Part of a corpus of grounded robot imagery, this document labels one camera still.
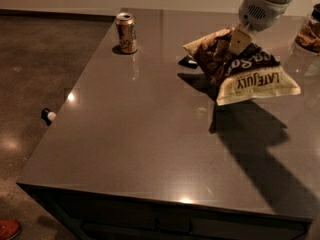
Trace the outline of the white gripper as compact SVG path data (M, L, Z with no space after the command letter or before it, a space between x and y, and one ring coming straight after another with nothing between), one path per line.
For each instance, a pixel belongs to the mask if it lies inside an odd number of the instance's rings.
M285 12L288 4L274 3L268 0L243 0L239 8L241 25L251 31L261 32L270 28ZM229 51L240 55L252 42L252 34L236 27L232 32Z

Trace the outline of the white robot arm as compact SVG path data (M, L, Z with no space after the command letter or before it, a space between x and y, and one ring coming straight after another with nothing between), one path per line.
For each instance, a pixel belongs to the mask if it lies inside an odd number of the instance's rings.
M229 50L239 55L254 40L257 32L270 28L286 11L292 0L242 0L239 24L234 29Z

